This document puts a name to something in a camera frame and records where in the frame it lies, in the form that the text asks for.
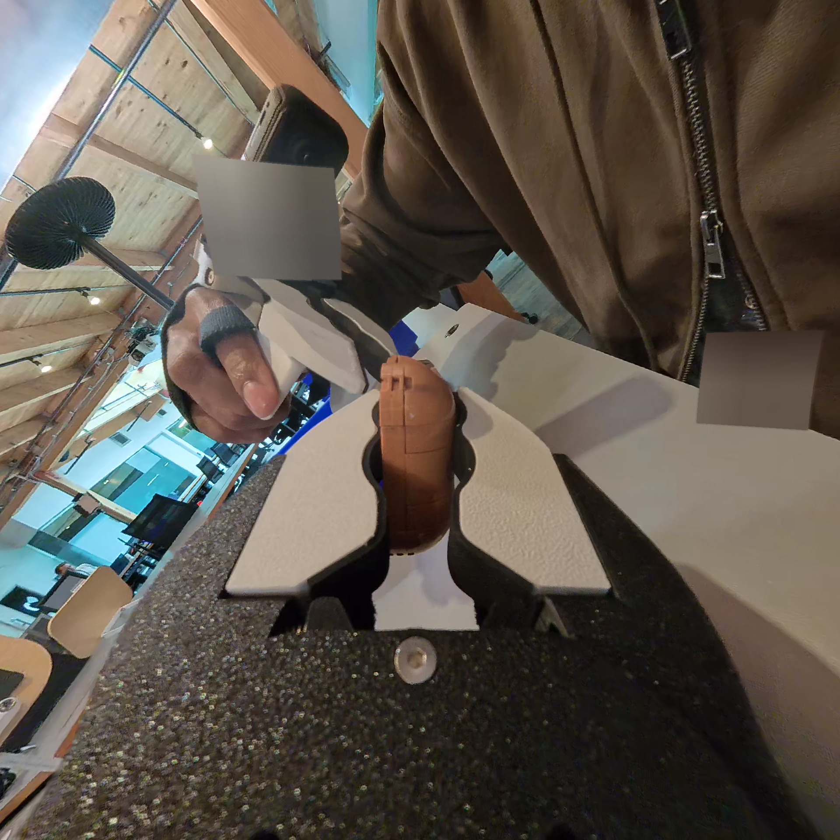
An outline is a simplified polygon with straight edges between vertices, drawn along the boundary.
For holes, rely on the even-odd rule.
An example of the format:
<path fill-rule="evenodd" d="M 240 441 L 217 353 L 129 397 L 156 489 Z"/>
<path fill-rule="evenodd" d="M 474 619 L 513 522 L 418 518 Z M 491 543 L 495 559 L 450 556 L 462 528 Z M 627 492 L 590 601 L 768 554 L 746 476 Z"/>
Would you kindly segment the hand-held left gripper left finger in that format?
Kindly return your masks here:
<path fill-rule="evenodd" d="M 380 395 L 367 392 L 287 452 L 225 591 L 302 595 L 382 533 L 382 489 L 371 466 Z"/>

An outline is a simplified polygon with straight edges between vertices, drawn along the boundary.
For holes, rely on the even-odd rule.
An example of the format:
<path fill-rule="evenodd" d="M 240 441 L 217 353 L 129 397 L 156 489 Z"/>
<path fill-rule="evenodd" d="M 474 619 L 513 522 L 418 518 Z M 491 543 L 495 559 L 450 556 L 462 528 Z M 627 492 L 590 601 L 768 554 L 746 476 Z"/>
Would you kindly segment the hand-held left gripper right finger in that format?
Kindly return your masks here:
<path fill-rule="evenodd" d="M 465 457 L 449 530 L 449 569 L 468 595 L 603 595 L 611 584 L 548 446 L 461 387 Z"/>

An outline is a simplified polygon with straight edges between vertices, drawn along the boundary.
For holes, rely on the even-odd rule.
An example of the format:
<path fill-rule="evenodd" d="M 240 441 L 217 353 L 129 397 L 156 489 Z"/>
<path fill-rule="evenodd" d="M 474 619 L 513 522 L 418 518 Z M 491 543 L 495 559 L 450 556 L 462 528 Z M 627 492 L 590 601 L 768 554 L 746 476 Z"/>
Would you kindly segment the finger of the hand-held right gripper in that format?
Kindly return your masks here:
<path fill-rule="evenodd" d="M 352 342 L 361 361 L 387 361 L 398 355 L 391 335 L 346 301 L 320 300 L 322 314 Z"/>
<path fill-rule="evenodd" d="M 258 342 L 280 394 L 307 371 L 346 392 L 362 394 L 368 382 L 353 342 L 317 312 L 297 289 L 260 280 L 266 295 L 258 321 Z"/>

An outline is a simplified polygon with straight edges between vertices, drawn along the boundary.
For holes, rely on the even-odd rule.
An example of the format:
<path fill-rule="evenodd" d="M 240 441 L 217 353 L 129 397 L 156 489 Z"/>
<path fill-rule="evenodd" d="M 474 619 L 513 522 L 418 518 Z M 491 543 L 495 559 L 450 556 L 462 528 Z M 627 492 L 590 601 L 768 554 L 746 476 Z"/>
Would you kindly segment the brown rounded lego assembly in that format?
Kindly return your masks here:
<path fill-rule="evenodd" d="M 425 551 L 449 528 L 455 422 L 455 396 L 431 364 L 404 355 L 383 364 L 379 428 L 392 553 Z"/>

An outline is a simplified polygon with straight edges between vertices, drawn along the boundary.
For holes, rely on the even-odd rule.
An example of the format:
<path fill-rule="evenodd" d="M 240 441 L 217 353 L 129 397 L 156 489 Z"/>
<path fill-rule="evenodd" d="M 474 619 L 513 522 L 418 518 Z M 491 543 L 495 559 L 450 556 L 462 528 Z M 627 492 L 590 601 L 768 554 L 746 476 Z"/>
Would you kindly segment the person's right forearm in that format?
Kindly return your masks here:
<path fill-rule="evenodd" d="M 339 298 L 390 329 L 440 292 L 470 282 L 501 237 L 423 120 L 385 96 L 341 213 Z"/>

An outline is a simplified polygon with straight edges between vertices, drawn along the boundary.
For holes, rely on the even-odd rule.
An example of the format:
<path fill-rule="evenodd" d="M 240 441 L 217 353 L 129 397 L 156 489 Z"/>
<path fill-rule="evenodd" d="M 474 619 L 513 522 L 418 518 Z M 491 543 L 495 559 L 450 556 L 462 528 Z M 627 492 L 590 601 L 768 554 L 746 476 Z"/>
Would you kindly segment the person's right hand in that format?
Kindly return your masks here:
<path fill-rule="evenodd" d="M 291 399 L 280 393 L 252 328 L 224 336 L 215 356 L 204 352 L 202 324 L 227 306 L 207 288 L 184 292 L 161 332 L 163 367 L 196 430 L 219 443 L 254 444 L 287 418 Z"/>

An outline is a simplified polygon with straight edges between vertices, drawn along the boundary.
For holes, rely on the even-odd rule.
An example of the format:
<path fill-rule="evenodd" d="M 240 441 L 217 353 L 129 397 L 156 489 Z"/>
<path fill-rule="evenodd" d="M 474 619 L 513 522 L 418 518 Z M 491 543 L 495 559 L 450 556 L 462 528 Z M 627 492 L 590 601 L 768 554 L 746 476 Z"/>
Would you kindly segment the black tilted monitor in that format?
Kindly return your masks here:
<path fill-rule="evenodd" d="M 193 501 L 180 501 L 155 494 L 122 533 L 168 550 L 198 509 L 199 505 Z"/>

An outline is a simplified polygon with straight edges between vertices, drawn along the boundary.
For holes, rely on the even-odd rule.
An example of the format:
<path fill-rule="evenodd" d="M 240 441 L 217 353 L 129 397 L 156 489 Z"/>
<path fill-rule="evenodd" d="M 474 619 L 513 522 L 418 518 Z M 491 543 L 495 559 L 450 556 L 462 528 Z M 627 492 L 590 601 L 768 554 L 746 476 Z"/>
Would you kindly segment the beige chair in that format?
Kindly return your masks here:
<path fill-rule="evenodd" d="M 97 568 L 47 623 L 47 634 L 71 656 L 89 658 L 112 619 L 133 600 L 128 584 L 108 566 Z"/>

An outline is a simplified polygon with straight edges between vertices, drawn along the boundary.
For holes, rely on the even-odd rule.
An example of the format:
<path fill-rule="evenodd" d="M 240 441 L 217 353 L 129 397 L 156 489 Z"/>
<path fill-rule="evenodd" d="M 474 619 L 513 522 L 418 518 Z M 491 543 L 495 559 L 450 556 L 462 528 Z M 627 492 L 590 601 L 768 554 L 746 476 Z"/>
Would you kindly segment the black ceiling pole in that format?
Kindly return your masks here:
<path fill-rule="evenodd" d="M 5 232 L 7 251 L 36 270 L 57 270 L 88 252 L 169 312 L 174 301 L 101 243 L 113 224 L 115 207 L 109 189 L 89 177 L 45 185 L 11 217 Z"/>

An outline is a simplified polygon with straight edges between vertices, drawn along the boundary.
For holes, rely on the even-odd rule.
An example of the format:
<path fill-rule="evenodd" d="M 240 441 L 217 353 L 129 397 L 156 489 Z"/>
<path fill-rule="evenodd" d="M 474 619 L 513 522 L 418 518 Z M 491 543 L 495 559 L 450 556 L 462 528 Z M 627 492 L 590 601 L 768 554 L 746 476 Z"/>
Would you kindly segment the wood-framed black screen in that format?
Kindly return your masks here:
<path fill-rule="evenodd" d="M 53 672 L 50 653 L 41 644 L 20 637 L 1 638 L 1 747 L 13 751 L 27 743 L 51 715 L 47 691 Z"/>

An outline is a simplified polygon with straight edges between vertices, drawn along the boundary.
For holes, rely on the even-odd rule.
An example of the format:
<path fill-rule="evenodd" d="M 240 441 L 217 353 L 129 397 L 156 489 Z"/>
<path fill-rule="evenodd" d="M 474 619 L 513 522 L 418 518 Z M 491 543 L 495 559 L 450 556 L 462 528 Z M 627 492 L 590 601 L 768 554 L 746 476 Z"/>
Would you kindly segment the wooden post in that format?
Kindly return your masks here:
<path fill-rule="evenodd" d="M 366 126 L 268 6 L 261 1 L 195 1 L 194 5 L 268 88 L 292 85 L 339 123 L 350 147 L 344 170 L 350 179 L 357 178 Z"/>

